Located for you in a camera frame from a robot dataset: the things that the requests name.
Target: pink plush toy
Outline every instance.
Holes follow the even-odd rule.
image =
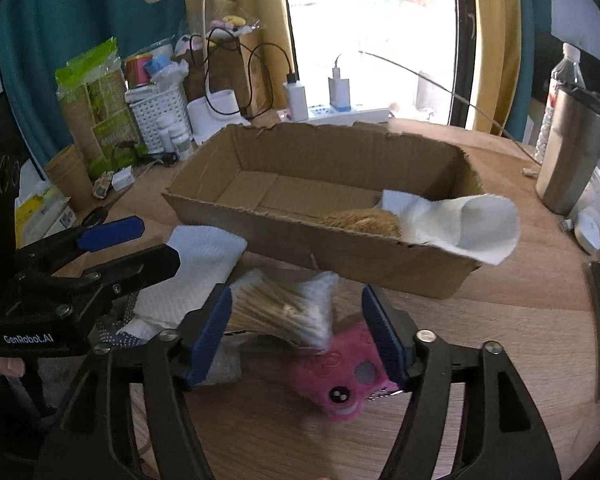
[[[382,388],[398,390],[386,376],[364,321],[335,335],[324,354],[298,358],[292,365],[290,385],[334,421],[356,418],[365,399]]]

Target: cardboard box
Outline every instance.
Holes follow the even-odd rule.
[[[260,42],[259,33],[252,32],[240,36],[240,43],[248,49],[253,50]],[[262,50],[256,51],[257,56],[251,60],[251,84],[253,86],[253,99],[248,108],[250,115],[263,111],[271,99],[268,82],[265,82],[264,66],[262,63]],[[235,50],[233,41],[226,41],[222,46],[215,47],[209,55],[209,88],[212,92],[231,89],[235,92],[238,106],[244,106],[249,101],[249,72],[247,64],[250,53],[246,48],[240,52]],[[203,68],[202,50],[193,53],[195,65],[191,62],[191,55],[186,54],[174,56],[173,59],[180,62],[184,59],[189,64],[189,75],[184,79],[184,91],[187,101],[204,97],[205,95],[205,71]]]
[[[185,224],[240,235],[255,253],[448,298],[477,262],[319,223],[336,211],[373,208],[383,189],[430,200],[484,193],[456,146],[363,126],[282,123],[270,129],[231,125],[215,134],[163,195]]]

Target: paper towel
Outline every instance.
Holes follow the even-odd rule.
[[[379,206],[398,217],[402,241],[433,245],[485,264],[501,263],[520,239],[518,210],[503,196],[485,194],[431,202],[385,189]]]
[[[224,283],[247,241],[211,226],[178,226],[167,245],[180,255],[175,276],[138,294],[135,316],[119,332],[151,339],[165,328],[176,328],[187,312],[202,308],[216,283]]]

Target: white storage basket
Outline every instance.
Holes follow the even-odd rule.
[[[149,153],[164,151],[164,146],[158,134],[158,126],[155,124],[155,120],[163,113],[172,112],[176,116],[176,121],[184,122],[189,133],[189,139],[192,137],[191,124],[187,115],[187,96],[182,85],[154,97],[149,97],[144,101],[130,104],[129,107],[136,117],[138,128]]]

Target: small white box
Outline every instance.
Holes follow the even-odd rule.
[[[127,166],[124,170],[120,170],[114,174],[111,185],[113,186],[113,189],[120,191],[125,189],[125,187],[131,186],[135,181],[136,178],[134,177],[131,166]]]

